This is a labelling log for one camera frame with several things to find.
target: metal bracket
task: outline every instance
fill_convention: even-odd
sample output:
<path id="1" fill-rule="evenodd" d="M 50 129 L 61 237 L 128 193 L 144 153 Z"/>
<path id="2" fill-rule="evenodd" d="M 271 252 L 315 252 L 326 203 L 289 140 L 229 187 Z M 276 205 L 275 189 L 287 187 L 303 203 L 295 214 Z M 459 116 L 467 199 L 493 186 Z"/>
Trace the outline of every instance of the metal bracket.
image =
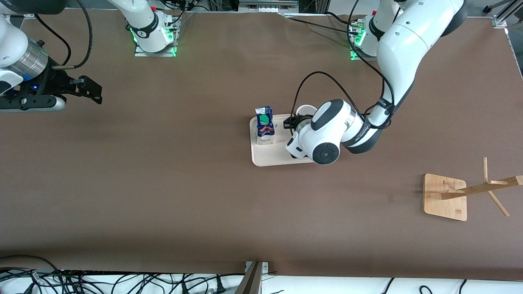
<path id="1" fill-rule="evenodd" d="M 251 267 L 252 264 L 253 264 L 253 262 L 245 262 L 245 272 L 247 272 L 249 270 L 249 268 Z M 267 275 L 269 273 L 269 262 L 262 262 L 261 268 L 262 268 L 261 274 Z"/>
<path id="2" fill-rule="evenodd" d="M 495 29 L 504 29 L 504 28 L 507 27 L 507 22 L 504 21 L 504 20 L 498 24 L 498 22 L 497 22 L 497 18 L 496 18 L 495 15 L 491 17 L 491 21 L 492 21 L 492 26 L 493 26 Z"/>
<path id="3" fill-rule="evenodd" d="M 246 262 L 247 273 L 234 294 L 260 294 L 262 275 L 269 273 L 268 262 Z"/>

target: brown table surface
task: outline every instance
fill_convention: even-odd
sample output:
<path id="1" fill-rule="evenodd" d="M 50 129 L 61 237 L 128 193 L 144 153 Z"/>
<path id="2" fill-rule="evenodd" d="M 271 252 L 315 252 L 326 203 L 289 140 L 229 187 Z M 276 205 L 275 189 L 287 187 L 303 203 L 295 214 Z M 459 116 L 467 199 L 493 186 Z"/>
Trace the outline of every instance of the brown table surface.
<path id="1" fill-rule="evenodd" d="M 392 126 L 365 154 L 330 166 L 256 167 L 254 108 L 290 112 L 300 81 L 331 73 L 360 109 L 378 76 L 349 58 L 343 33 L 276 14 L 198 14 L 176 58 L 135 58 L 118 11 L 90 11 L 94 46 L 70 71 L 104 102 L 69 98 L 62 112 L 0 115 L 0 253 L 59 268 L 240 272 L 270 261 L 281 275 L 522 279 L 523 189 L 469 198 L 466 222 L 422 212 L 422 176 L 482 181 L 523 174 L 523 83 L 503 30 L 471 18 L 423 59 Z M 81 11 L 44 16 L 73 47 Z M 324 17 L 309 17 L 342 28 Z M 63 44 L 36 21 L 28 35 L 61 62 Z M 342 98 L 323 76 L 300 104 Z M 11 260 L 2 265 L 45 267 Z"/>

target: black wire bundle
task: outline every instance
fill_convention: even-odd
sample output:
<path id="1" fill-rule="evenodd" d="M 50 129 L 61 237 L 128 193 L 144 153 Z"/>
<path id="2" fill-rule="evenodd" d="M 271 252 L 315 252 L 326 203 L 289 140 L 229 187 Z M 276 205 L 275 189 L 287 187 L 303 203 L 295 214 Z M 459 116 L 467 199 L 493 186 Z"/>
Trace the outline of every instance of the black wire bundle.
<path id="1" fill-rule="evenodd" d="M 48 265 L 50 265 L 53 269 L 50 273 L 38 273 L 32 269 L 25 270 L 25 269 L 12 269 L 12 268 L 0 268 L 0 273 L 7 273 L 8 275 L 0 277 L 0 282 L 7 281 L 14 278 L 21 278 L 21 277 L 30 277 L 32 280 L 32 283 L 26 290 L 27 293 L 31 293 L 32 289 L 36 286 L 38 287 L 39 294 L 43 294 L 42 290 L 44 288 L 52 288 L 55 294 L 60 294 L 57 290 L 62 289 L 61 294 L 106 294 L 100 287 L 97 286 L 97 284 L 106 284 L 106 285 L 112 285 L 111 288 L 111 294 L 115 294 L 115 287 L 117 284 L 129 281 L 131 279 L 135 279 L 139 276 L 143 276 L 143 278 L 136 283 L 133 287 L 130 288 L 129 291 L 127 291 L 127 294 L 141 294 L 143 292 L 143 289 L 147 285 L 154 285 L 156 287 L 160 287 L 162 289 L 163 294 L 166 293 L 166 289 L 164 286 L 160 285 L 159 283 L 164 283 L 171 285 L 171 289 L 168 292 L 169 294 L 172 294 L 174 290 L 179 286 L 182 285 L 184 289 L 187 289 L 187 291 L 194 289 L 195 287 L 207 283 L 207 290 L 209 289 L 209 281 L 226 277 L 226 276 L 238 276 L 238 275 L 244 275 L 244 274 L 225 274 L 225 275 L 215 275 L 209 278 L 204 277 L 196 277 L 192 279 L 188 279 L 192 274 L 183 274 L 182 279 L 180 281 L 173 281 L 172 275 L 170 276 L 170 281 L 165 280 L 160 277 L 161 274 L 152 274 L 152 273 L 125 273 L 121 277 L 119 277 L 114 283 L 110 282 L 101 282 L 101 281 L 89 281 L 86 280 L 86 276 L 89 274 L 93 274 L 93 272 L 89 271 L 72 271 L 72 270 L 59 270 L 54 264 L 52 264 L 50 261 L 48 261 L 45 258 L 34 256 L 34 255 L 25 255 L 25 254 L 18 254 L 18 255 L 9 255 L 0 257 L 0 259 L 5 258 L 34 258 L 39 259 L 41 261 L 46 262 Z M 189 288 L 186 287 L 186 284 L 193 281 L 199 281 L 198 283 L 190 286 Z"/>

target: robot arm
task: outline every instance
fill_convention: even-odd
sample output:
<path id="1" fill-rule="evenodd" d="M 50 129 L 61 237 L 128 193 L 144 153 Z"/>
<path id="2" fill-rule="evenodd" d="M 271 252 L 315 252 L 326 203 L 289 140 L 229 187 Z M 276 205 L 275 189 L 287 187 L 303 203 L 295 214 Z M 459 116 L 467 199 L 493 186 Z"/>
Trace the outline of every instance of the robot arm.
<path id="1" fill-rule="evenodd" d="M 464 5 L 463 0 L 405 0 L 400 2 L 404 13 L 392 24 L 378 43 L 378 64 L 389 81 L 372 113 L 363 120 L 356 115 L 352 123 L 350 108 L 341 99 L 324 103 L 312 121 L 326 121 L 312 128 L 312 122 L 294 133 L 287 150 L 293 156 L 307 155 L 319 164 L 330 164 L 339 157 L 341 143 L 351 153 L 369 151 L 376 144 L 382 129 L 409 93 L 417 68 Z"/>
<path id="2" fill-rule="evenodd" d="M 107 0 L 125 16 L 143 51 L 158 52 L 174 41 L 176 24 L 171 15 L 153 11 L 146 0 Z"/>
<path id="3" fill-rule="evenodd" d="M 0 111 L 61 110 L 66 102 L 63 94 L 88 97 L 101 104 L 100 85 L 87 76 L 73 79 L 64 70 L 55 69 L 58 64 L 47 55 L 43 42 L 28 38 L 4 16 L 58 14 L 65 6 L 65 0 L 0 0 Z"/>

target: wooden stand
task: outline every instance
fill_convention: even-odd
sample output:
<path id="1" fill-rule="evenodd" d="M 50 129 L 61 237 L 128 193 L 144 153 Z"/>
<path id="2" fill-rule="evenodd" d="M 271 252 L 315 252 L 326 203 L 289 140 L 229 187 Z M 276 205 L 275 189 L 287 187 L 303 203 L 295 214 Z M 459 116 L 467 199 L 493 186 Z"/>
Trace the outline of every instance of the wooden stand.
<path id="1" fill-rule="evenodd" d="M 483 158 L 483 183 L 467 187 L 465 181 L 425 174 L 423 178 L 423 211 L 428 214 L 460 221 L 467 220 L 467 196 L 487 192 L 507 217 L 507 210 L 492 191 L 523 185 L 523 176 L 489 180 L 487 158 Z"/>

